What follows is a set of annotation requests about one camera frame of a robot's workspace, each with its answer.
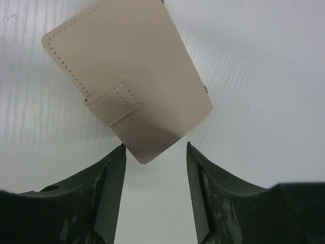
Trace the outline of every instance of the beige leather phone case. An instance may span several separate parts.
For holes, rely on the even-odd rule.
[[[99,1],[46,34],[42,44],[86,106],[142,164],[212,109],[160,0]]]

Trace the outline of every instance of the flip cover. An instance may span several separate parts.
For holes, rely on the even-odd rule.
[[[212,110],[160,0],[99,1],[46,34],[42,44],[85,105],[142,164]]]

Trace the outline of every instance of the wallet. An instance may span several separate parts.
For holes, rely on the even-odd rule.
[[[104,0],[43,36],[85,105],[145,164],[212,110],[160,0]]]

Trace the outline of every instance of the white surface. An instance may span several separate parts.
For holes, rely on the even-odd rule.
[[[41,47],[93,1],[0,0],[0,188],[40,190],[120,144]],[[196,243],[185,148],[254,184],[325,180],[325,3],[165,0],[214,104],[148,165],[128,154],[120,243]]]

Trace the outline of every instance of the leather case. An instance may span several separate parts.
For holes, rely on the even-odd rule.
[[[160,0],[99,1],[46,34],[42,44],[85,105],[142,164],[212,110]]]

